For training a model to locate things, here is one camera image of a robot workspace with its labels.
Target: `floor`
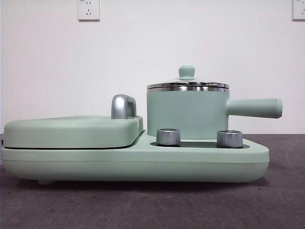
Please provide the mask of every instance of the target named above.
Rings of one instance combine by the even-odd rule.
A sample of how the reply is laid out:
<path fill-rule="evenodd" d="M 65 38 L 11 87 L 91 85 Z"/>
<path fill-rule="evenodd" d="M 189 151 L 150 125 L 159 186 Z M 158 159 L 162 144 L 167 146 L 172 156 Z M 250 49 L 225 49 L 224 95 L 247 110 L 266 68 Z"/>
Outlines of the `floor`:
<path fill-rule="evenodd" d="M 270 149 L 263 178 L 245 184 L 58 182 L 1 169 L 3 229 L 304 229 L 305 135 L 244 135 Z"/>

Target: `stainless steel rim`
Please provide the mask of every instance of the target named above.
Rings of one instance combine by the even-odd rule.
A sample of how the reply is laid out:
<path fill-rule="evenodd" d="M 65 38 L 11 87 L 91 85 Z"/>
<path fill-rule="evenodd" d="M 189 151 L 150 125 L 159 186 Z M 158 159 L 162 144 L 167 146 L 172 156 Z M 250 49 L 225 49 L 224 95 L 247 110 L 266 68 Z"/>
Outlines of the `stainless steel rim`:
<path fill-rule="evenodd" d="M 197 91 L 197 92 L 229 92 L 228 88 L 222 87 L 195 87 L 195 86 L 180 86 L 180 87 L 158 87 L 147 90 L 148 92 L 184 92 L 184 91 Z"/>
<path fill-rule="evenodd" d="M 151 84 L 147 86 L 147 89 L 152 88 L 159 88 L 159 87 L 180 87 L 180 86 L 186 86 L 186 87 L 221 87 L 229 89 L 229 85 L 224 83 L 205 83 L 205 82 L 190 82 L 190 81 L 180 81 L 180 82 L 172 82 L 172 83 L 157 83 L 157 84 Z"/>

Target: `metal handle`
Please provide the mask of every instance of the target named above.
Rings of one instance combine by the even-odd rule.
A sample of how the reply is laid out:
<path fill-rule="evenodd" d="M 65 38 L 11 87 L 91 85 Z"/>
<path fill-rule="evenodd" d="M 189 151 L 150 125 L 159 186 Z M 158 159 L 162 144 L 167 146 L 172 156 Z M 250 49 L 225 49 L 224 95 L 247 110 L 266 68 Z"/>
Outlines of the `metal handle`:
<path fill-rule="evenodd" d="M 115 95 L 111 104 L 111 119 L 127 119 L 128 116 L 137 116 L 135 99 L 125 94 Z"/>

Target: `silver knob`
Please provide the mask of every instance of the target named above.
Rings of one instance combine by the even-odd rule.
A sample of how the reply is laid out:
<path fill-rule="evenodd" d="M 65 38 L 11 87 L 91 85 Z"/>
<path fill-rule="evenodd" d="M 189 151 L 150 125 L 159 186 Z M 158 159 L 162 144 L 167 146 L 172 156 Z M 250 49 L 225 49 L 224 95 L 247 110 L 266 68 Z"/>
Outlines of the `silver knob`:
<path fill-rule="evenodd" d="M 180 145 L 180 130 L 159 129 L 157 130 L 157 144 L 164 146 Z"/>
<path fill-rule="evenodd" d="M 240 148 L 243 146 L 243 133 L 237 130 L 220 130 L 217 132 L 217 145 Z"/>

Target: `white wall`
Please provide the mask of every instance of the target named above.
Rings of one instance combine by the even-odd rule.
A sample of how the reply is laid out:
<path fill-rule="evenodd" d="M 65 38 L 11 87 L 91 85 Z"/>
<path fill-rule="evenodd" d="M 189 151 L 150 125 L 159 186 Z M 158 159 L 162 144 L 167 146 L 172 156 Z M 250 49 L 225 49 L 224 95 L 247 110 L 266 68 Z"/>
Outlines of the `white wall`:
<path fill-rule="evenodd" d="M 78 22 L 76 0 L 1 1 L 1 123 L 109 115 L 112 96 L 137 101 L 180 65 L 228 83 L 232 99 L 281 98 L 281 119 L 230 117 L 244 133 L 305 133 L 305 22 L 291 0 L 102 0 Z"/>

